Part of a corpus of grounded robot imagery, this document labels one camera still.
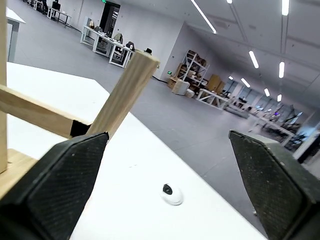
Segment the white desk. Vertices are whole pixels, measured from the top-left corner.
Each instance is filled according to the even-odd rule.
[[[249,132],[251,132],[253,130],[253,128],[255,126],[257,126],[259,124],[260,121],[263,121],[265,124],[274,127],[275,129],[280,130],[281,132],[285,133],[288,135],[288,137],[281,143],[282,146],[287,145],[287,143],[289,143],[290,139],[292,139],[295,134],[287,129],[284,129],[283,127],[275,124],[274,122],[269,121],[268,119],[264,118],[264,117],[260,117],[256,120],[256,122],[252,125],[252,128],[249,130]]]
[[[201,97],[203,93],[207,93],[208,96]],[[211,98],[210,102],[204,101],[204,100],[206,100],[208,98]],[[219,96],[219,95],[217,95],[217,94],[215,94],[215,93],[213,93],[211,91],[208,91],[206,89],[200,89],[200,92],[199,92],[198,97],[196,98],[196,100],[201,102],[201,103],[207,104],[207,105],[209,105],[211,107],[218,108],[220,110],[223,110],[225,105],[229,102],[228,98],[224,98],[222,96]],[[212,105],[214,100],[216,100],[217,106]]]
[[[94,39],[94,43],[91,44],[89,41],[86,40],[86,36],[88,34],[88,32],[91,32],[95,35],[95,39]],[[105,40],[107,46],[106,46],[106,53],[103,53],[101,51],[98,50],[98,43],[99,43],[99,39],[102,38],[103,40]],[[82,34],[81,34],[81,39],[80,39],[80,43],[82,44],[86,44],[86,45],[89,45],[92,47],[92,51],[96,54],[100,54],[102,56],[105,56],[107,58],[110,58],[109,59],[109,63],[110,64],[114,64],[114,65],[117,65],[119,67],[122,67],[122,68],[126,68],[128,63],[129,63],[129,60],[131,59],[131,56],[134,54],[134,52],[122,45],[121,43],[119,42],[116,42],[114,40],[112,40],[110,37],[107,37],[105,36],[104,34],[100,33],[100,32],[97,32],[95,31],[94,29],[88,27],[88,26],[83,26],[83,31],[82,31]],[[119,47],[121,48],[122,50],[122,54],[120,55],[119,57],[119,62],[114,62],[113,60],[115,60],[116,58],[114,57],[116,55],[116,47]]]
[[[60,15],[64,15],[65,16],[65,21],[62,21],[60,19]],[[62,11],[58,11],[50,6],[48,6],[48,13],[47,13],[47,18],[51,19],[51,20],[55,20],[57,21],[58,23],[62,23],[64,24],[65,26],[68,26],[68,19],[71,19],[72,17],[70,15],[68,15],[67,13],[65,12],[62,12]]]
[[[8,63],[7,83],[27,96],[92,121],[109,94],[91,79]],[[39,159],[64,138],[8,116],[8,147]],[[163,184],[184,194],[179,206]],[[265,240],[132,114],[108,143],[72,240]]]
[[[94,43],[93,44],[91,44],[89,41],[86,40],[88,32],[91,32],[91,33],[93,33],[95,35],[95,39],[94,39]],[[80,39],[80,43],[81,44],[86,44],[86,45],[89,45],[89,46],[94,48],[94,46],[96,45],[96,42],[98,44],[97,38],[98,38],[98,32],[97,31],[95,31],[94,29],[92,29],[92,28],[90,28],[88,26],[83,26],[83,31],[81,33],[81,39]]]
[[[6,8],[5,16],[7,23],[12,25],[7,60],[8,62],[14,62],[17,48],[19,26],[20,24],[25,24],[26,22],[8,7]]]

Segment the small white object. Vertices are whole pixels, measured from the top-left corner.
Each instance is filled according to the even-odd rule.
[[[253,52],[253,51],[249,51],[249,55],[250,55],[250,58],[251,58],[251,60],[252,60],[252,63],[253,63],[253,65],[254,65],[254,67],[255,67],[256,69],[258,69],[258,68],[259,68],[259,64],[258,64],[258,61],[257,61],[257,59],[256,59],[256,56],[255,56],[254,52]]]
[[[282,0],[282,15],[288,16],[290,0]]]
[[[282,61],[279,64],[279,78],[283,78],[285,76],[285,63]]]
[[[266,88],[266,89],[264,90],[264,93],[265,93],[265,95],[266,95],[267,97],[270,96],[270,92],[269,92],[268,88]]]
[[[178,206],[181,205],[184,201],[184,196],[181,190],[172,184],[167,184],[172,189],[172,194],[167,194],[163,191],[164,186],[161,186],[160,196],[170,205]]]
[[[250,84],[244,78],[241,78],[241,81],[244,83],[244,85],[246,85],[247,88],[250,88]]]

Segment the white wall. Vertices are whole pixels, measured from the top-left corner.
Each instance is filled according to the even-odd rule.
[[[181,20],[121,4],[113,36],[120,32],[124,44],[131,41],[136,49],[150,48],[152,55],[160,60],[160,67],[154,73],[160,79],[182,25]]]
[[[196,33],[184,23],[180,33],[176,39],[174,47],[170,53],[169,59],[164,67],[164,71],[161,75],[161,80],[167,81],[168,71],[172,71],[174,74],[183,61],[188,50],[192,50],[200,55],[201,58],[206,59],[207,64],[210,67],[204,76],[209,80],[212,74],[219,75],[224,82],[227,82],[229,71],[220,63],[216,54],[208,47],[208,45],[196,35]]]

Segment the cardboard box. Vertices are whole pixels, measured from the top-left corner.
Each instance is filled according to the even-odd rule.
[[[176,85],[176,82],[177,82],[176,79],[174,79],[173,77],[170,77],[166,85],[167,85],[169,88],[173,89],[174,86]]]

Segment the wooden stick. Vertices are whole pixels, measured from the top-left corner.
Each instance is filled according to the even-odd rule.
[[[3,85],[0,85],[0,111],[68,139],[86,134],[90,125]]]
[[[0,85],[7,85],[6,0],[0,0]],[[0,173],[7,169],[7,114],[0,111]]]
[[[8,167],[0,174],[0,199],[36,164],[37,160],[8,149]]]
[[[148,53],[137,51],[87,134],[108,132],[112,138],[159,63]]]

